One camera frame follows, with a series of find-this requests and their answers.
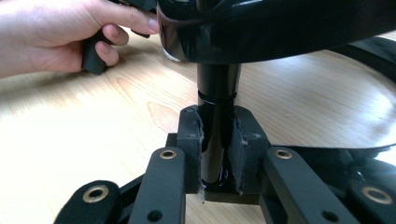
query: adjustment lever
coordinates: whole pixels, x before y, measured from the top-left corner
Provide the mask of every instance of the adjustment lever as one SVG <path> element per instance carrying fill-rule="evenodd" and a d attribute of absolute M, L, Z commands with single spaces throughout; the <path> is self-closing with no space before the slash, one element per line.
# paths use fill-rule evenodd
<path fill-rule="evenodd" d="M 109 0 L 115 4 L 121 4 L 125 6 L 137 7 L 141 10 L 149 11 L 155 13 L 156 0 Z M 149 35 L 139 34 L 135 32 L 137 35 L 143 36 L 145 38 L 149 38 Z M 106 63 L 99 57 L 96 52 L 95 45 L 99 41 L 105 41 L 107 44 L 111 44 L 111 42 L 105 38 L 102 30 L 99 30 L 92 37 L 84 40 L 83 43 L 83 51 L 82 51 L 82 68 L 94 73 L 96 75 L 101 75 L 106 69 Z"/>

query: hand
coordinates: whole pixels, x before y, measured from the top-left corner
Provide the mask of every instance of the hand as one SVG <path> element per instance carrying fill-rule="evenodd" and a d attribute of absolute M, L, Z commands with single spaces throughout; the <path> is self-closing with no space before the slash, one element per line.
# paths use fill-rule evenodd
<path fill-rule="evenodd" d="M 159 31 L 154 14 L 107 0 L 3 0 L 0 1 L 0 77 L 38 71 L 81 70 L 81 40 L 102 29 L 115 45 L 125 45 L 128 34 Z M 107 65 L 119 54 L 105 42 L 95 46 Z"/>

